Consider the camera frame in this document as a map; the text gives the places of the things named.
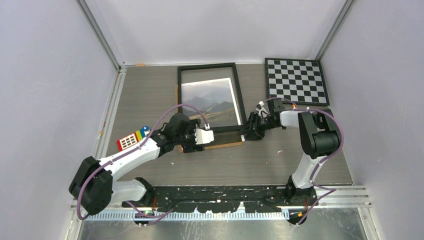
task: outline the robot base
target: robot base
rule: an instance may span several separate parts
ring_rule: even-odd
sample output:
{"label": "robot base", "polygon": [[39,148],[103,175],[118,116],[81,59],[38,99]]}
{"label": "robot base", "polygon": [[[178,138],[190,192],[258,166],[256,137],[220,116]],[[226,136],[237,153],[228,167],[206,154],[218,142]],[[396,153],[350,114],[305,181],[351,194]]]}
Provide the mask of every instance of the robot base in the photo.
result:
{"label": "robot base", "polygon": [[[280,213],[281,206],[298,206],[298,209],[290,212],[304,214],[306,204],[310,206],[317,200],[313,187],[297,189],[294,195],[289,192],[291,188],[288,191],[284,185],[155,186],[151,188],[153,194],[146,194],[141,201],[133,201],[133,204],[139,208],[152,207],[156,198],[159,212],[174,209],[177,213],[193,213],[195,210],[200,213],[233,213],[239,207],[244,207],[246,213]],[[130,207],[125,202],[122,206]],[[300,220],[296,219],[298,215],[290,216],[294,217],[289,220],[292,224]]]}

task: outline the mountain photograph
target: mountain photograph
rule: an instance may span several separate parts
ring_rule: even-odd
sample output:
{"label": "mountain photograph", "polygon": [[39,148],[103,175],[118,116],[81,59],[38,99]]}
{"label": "mountain photograph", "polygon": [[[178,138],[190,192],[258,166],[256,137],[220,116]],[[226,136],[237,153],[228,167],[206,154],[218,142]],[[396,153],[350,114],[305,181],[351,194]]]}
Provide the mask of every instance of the mountain photograph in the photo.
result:
{"label": "mountain photograph", "polygon": [[[211,128],[240,125],[230,78],[181,84],[182,103],[197,107]],[[190,119],[201,116],[190,107],[182,107]]]}

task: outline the picture frame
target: picture frame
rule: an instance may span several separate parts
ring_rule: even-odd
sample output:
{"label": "picture frame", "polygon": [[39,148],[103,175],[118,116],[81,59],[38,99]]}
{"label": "picture frame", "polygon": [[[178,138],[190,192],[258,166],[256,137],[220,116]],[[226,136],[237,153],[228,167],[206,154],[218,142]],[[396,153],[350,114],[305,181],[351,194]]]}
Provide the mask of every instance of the picture frame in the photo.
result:
{"label": "picture frame", "polygon": [[[242,92],[240,89],[239,77],[237,74],[236,64],[233,62],[230,63],[216,63],[216,64],[203,64],[203,65],[188,65],[188,66],[179,66],[177,68],[177,103],[181,104],[183,102],[182,95],[182,86],[183,86],[183,72],[184,71],[196,71],[196,70],[213,70],[213,69],[222,69],[222,68],[230,68],[232,72],[232,76],[229,76],[231,86],[233,87],[234,99],[237,105],[237,113],[239,116],[240,124],[236,125],[226,125],[226,126],[210,126],[214,133],[227,133],[227,132],[238,132],[243,125],[246,123],[246,113],[245,106],[243,103]],[[183,113],[183,108],[178,108],[178,113]]]}

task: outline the mountain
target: mountain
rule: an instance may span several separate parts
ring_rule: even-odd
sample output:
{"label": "mountain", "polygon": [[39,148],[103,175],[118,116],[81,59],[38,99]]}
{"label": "mountain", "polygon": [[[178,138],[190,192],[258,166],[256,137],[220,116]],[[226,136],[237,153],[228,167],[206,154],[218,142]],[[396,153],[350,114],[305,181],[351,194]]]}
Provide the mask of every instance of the mountain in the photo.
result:
{"label": "mountain", "polygon": [[[190,119],[199,119],[200,115],[195,113],[196,115],[189,116]],[[224,111],[219,112],[204,112],[204,116],[207,118],[211,127],[224,127],[224,126],[232,126],[237,125],[237,116],[234,107],[228,108]]]}
{"label": "mountain", "polygon": [[192,99],[185,101],[186,104],[191,104],[196,106],[197,108],[201,109],[206,106],[210,106],[212,104],[215,104],[216,102],[212,100],[208,100],[203,97],[194,96]]}
{"label": "mountain", "polygon": [[182,107],[182,114],[186,115],[187,117],[192,117],[192,116],[196,116],[199,115],[199,113],[193,109],[190,108],[190,110],[188,110],[187,108],[185,108],[184,106]]}
{"label": "mountain", "polygon": [[219,103],[212,103],[212,104],[210,104],[210,105],[203,106],[203,107],[201,107],[201,108],[199,108],[199,109],[200,109],[200,111],[202,111],[202,112],[207,112],[210,108],[212,108],[213,106],[218,105],[218,104],[219,104]]}
{"label": "mountain", "polygon": [[210,91],[208,91],[207,93],[200,95],[200,97],[208,99],[213,103],[220,103],[222,101],[233,101],[230,89],[226,87],[214,87],[210,89]]}
{"label": "mountain", "polygon": [[209,108],[207,110],[207,113],[210,114],[210,113],[223,112],[223,111],[226,111],[230,108],[234,108],[234,104],[232,102],[223,101],[223,102],[216,104],[213,107]]}

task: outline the metal plate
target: metal plate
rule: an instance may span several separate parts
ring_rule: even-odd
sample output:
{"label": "metal plate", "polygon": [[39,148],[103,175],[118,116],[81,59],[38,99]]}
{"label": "metal plate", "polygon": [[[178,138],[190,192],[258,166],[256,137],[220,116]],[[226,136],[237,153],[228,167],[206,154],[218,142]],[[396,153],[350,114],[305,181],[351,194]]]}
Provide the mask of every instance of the metal plate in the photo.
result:
{"label": "metal plate", "polygon": [[314,209],[299,228],[285,220],[163,221],[138,228],[133,221],[84,221],[79,240],[365,240],[356,208]]}
{"label": "metal plate", "polygon": [[[86,221],[154,221],[155,219],[135,217],[134,210],[104,210],[101,213],[89,216]],[[281,212],[255,212],[245,213],[244,209],[235,212],[224,213],[200,213],[198,211],[192,213],[171,212],[166,215],[162,221],[240,221],[240,220],[288,220],[289,210],[282,209]]]}

